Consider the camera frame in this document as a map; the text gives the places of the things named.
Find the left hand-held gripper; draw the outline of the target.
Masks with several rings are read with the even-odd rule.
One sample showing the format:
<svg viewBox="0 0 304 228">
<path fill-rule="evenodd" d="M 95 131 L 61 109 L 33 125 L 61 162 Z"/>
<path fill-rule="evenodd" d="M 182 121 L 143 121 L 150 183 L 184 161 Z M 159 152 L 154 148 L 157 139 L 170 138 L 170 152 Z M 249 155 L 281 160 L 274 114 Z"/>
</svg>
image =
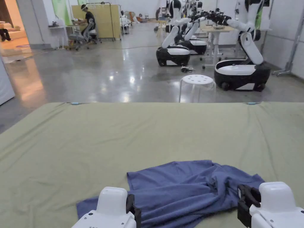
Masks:
<svg viewBox="0 0 304 228">
<path fill-rule="evenodd" d="M 73 228 L 140 228 L 141 210 L 134 194 L 124 188 L 105 187 L 99 194 L 96 210 L 84 214 Z"/>
</svg>

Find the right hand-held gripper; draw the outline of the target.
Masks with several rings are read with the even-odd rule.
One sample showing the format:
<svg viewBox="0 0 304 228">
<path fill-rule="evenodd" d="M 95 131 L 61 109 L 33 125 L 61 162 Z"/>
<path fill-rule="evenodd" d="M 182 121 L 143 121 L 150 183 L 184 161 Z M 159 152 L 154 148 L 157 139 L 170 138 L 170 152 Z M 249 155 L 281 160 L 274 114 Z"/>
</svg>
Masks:
<svg viewBox="0 0 304 228">
<path fill-rule="evenodd" d="M 238 195 L 237 218 L 246 228 L 304 227 L 304 209 L 284 182 L 265 182 L 258 189 L 239 185 Z"/>
</svg>

